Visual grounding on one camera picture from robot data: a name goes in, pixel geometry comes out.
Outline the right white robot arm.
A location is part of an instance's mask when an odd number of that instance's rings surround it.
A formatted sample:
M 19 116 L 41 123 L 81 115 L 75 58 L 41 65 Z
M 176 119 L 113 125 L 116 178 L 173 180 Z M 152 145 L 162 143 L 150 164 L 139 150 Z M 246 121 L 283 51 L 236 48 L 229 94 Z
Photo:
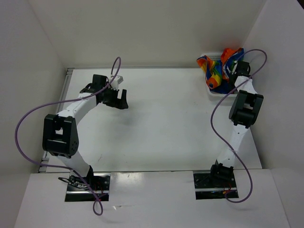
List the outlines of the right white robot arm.
M 224 141 L 228 143 L 228 147 L 221 152 L 208 175 L 209 183 L 214 187 L 232 180 L 236 161 L 246 167 L 240 158 L 239 149 L 249 128 L 256 122 L 264 100 L 264 96 L 258 94 L 253 87 L 248 62 L 235 62 L 231 82 L 237 89 L 237 96 L 228 115 L 233 127 L 230 139 Z

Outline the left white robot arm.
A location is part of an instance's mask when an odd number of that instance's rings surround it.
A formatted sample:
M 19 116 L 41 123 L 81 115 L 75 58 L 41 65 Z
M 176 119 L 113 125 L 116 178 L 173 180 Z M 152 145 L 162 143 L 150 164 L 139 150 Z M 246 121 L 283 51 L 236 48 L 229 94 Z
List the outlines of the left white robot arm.
M 44 119 L 42 147 L 70 168 L 67 182 L 76 188 L 89 190 L 99 183 L 92 167 L 84 161 L 78 150 L 77 125 L 98 104 L 127 109 L 127 91 L 119 90 L 122 82 L 122 76 L 108 78 L 94 74 L 93 81 L 79 92 L 77 101 L 57 114 L 48 114 Z

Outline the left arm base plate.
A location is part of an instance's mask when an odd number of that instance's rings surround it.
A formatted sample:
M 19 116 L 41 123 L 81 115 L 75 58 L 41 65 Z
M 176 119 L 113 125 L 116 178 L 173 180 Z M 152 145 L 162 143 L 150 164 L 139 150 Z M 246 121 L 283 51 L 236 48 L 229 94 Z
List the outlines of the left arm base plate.
M 91 186 L 92 190 L 101 202 L 109 201 L 111 174 L 95 173 L 94 178 L 94 183 Z M 58 179 L 67 184 L 65 202 L 87 202 L 95 200 L 89 188 L 78 177 L 59 177 Z

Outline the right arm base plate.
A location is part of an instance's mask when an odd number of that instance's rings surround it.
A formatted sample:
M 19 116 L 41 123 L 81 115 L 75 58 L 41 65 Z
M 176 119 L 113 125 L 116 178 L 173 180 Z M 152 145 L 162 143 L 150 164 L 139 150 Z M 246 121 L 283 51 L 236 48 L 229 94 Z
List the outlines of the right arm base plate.
M 214 180 L 209 172 L 194 171 L 193 179 L 196 200 L 225 199 L 226 193 L 229 199 L 239 198 L 234 175 L 230 180 Z

